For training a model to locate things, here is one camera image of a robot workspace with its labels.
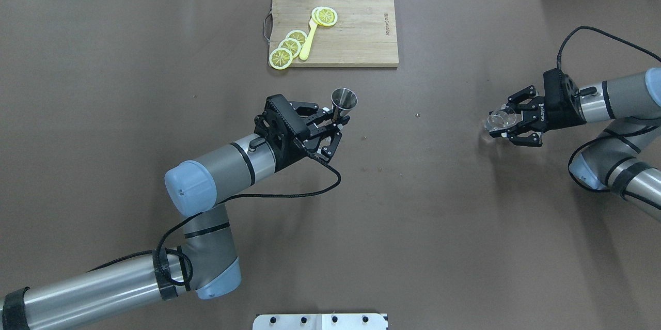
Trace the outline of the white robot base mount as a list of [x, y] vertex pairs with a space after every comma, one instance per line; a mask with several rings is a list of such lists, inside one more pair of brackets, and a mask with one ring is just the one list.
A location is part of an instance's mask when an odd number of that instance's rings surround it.
[[253, 329], [390, 329], [387, 314], [296, 313], [256, 316]]

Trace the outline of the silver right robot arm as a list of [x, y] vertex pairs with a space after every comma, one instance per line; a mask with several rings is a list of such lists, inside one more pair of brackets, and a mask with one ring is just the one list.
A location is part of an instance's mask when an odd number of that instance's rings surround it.
[[491, 111], [485, 123], [489, 135], [516, 146], [540, 147], [548, 131], [609, 121], [597, 138], [570, 156], [572, 180], [593, 193], [637, 201], [643, 212], [659, 219], [659, 168], [639, 158], [659, 138], [659, 68], [585, 88], [554, 68], [543, 74], [543, 83], [543, 95], [529, 86]]

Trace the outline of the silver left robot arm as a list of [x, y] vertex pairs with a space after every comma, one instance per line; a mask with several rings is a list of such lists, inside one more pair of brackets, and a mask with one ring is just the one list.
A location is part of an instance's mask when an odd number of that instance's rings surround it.
[[[74, 328], [190, 291], [208, 300], [238, 288], [225, 203], [250, 198], [245, 189], [300, 159], [329, 168], [356, 104], [347, 88], [333, 92], [329, 108], [267, 97], [254, 133], [167, 172], [179, 220], [149, 233], [165, 223], [160, 208], [144, 210], [159, 193], [143, 166], [166, 165], [158, 159], [165, 140], [181, 144], [184, 132], [201, 127], [200, 114], [176, 114], [158, 99], [3, 93], [2, 328]], [[83, 203], [119, 238], [159, 242], [68, 280], [20, 285], [14, 253], [105, 249], [103, 228], [88, 225]]]

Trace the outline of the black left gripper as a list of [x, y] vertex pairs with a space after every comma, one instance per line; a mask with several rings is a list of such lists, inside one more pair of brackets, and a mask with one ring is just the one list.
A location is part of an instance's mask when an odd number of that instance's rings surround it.
[[342, 128], [350, 117], [332, 121], [333, 111], [316, 103], [290, 101], [284, 95], [266, 99], [263, 112], [255, 117], [254, 133], [266, 139], [275, 159], [275, 170], [281, 171], [307, 153], [330, 163], [342, 139]]

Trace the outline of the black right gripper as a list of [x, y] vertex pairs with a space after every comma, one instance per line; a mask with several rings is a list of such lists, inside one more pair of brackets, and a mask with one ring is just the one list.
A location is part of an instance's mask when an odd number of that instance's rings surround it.
[[543, 74], [544, 96], [531, 85], [510, 95], [503, 110], [523, 114], [526, 125], [489, 130], [492, 138], [505, 138], [522, 147], [541, 147], [542, 133], [586, 124], [581, 112], [580, 90], [562, 70], [554, 68]]

